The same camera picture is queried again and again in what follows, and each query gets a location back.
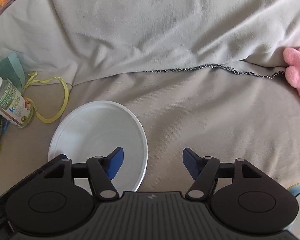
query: teal bag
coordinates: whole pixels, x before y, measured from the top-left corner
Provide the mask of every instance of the teal bag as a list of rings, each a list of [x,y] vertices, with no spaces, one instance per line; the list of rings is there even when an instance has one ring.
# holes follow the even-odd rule
[[[25,73],[15,53],[0,61],[0,76],[9,79],[19,91],[22,91],[25,85]]]

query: pink plush toy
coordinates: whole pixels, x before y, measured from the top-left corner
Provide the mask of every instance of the pink plush toy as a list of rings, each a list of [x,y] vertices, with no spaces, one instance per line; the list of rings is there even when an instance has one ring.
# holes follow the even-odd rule
[[[290,66],[286,70],[286,79],[290,85],[296,88],[300,96],[300,48],[285,48],[283,58]]]

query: black and white frayed edge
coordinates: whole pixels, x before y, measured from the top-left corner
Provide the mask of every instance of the black and white frayed edge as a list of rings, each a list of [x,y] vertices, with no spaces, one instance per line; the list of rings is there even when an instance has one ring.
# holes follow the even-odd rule
[[[261,77],[261,78],[268,78],[268,79],[272,79],[277,75],[280,74],[284,74],[284,71],[278,71],[273,73],[273,75],[269,76],[263,76],[257,73],[253,73],[253,72],[248,72],[248,71],[239,71],[236,70],[234,68],[228,67],[228,66],[223,66],[223,65],[218,65],[218,64],[204,64],[204,65],[200,65],[197,67],[190,67],[190,68],[173,68],[173,69],[162,69],[162,70],[149,70],[149,71],[145,71],[145,72],[152,72],[152,73],[168,73],[168,72],[184,72],[184,71],[195,71],[195,70],[199,70],[202,68],[221,68],[224,69],[226,71],[229,71],[235,75],[251,75],[251,76],[255,76],[255,77]]]

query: yellow ribbon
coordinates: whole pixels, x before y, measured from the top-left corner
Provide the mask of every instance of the yellow ribbon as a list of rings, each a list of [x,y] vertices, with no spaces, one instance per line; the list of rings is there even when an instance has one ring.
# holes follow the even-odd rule
[[[64,82],[64,80],[60,77],[53,77],[53,78],[49,78],[49,79],[46,79],[46,80],[38,80],[38,79],[34,79],[34,77],[37,75],[38,73],[35,71],[35,72],[32,72],[32,73],[29,73],[28,76],[30,77],[29,80],[27,81],[27,83],[25,84],[25,87],[23,88],[23,91],[25,91],[25,89],[30,86],[31,84],[33,83],[41,83],[41,84],[47,84],[49,83],[51,80],[53,79],[57,79],[61,82],[61,84],[63,85],[63,88],[65,90],[65,99],[63,101],[63,105],[61,107],[61,109],[59,110],[59,112],[52,118],[50,119],[46,119],[44,118],[41,114],[38,113],[38,109],[37,107],[35,106],[34,104],[34,101],[32,101],[30,98],[26,98],[33,106],[34,110],[35,110],[35,113],[37,115],[37,117],[39,118],[39,120],[41,120],[42,122],[44,123],[52,123],[54,122],[55,120],[57,120],[64,112],[64,110],[66,109],[66,106],[68,104],[68,100],[69,100],[69,90],[68,90],[68,86],[66,84],[66,82]]]

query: clear bottle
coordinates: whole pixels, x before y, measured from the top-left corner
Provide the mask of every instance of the clear bottle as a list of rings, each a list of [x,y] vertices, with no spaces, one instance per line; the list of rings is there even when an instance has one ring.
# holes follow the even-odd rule
[[[22,97],[11,81],[0,76],[0,114],[22,128],[31,122],[33,112],[31,103]]]

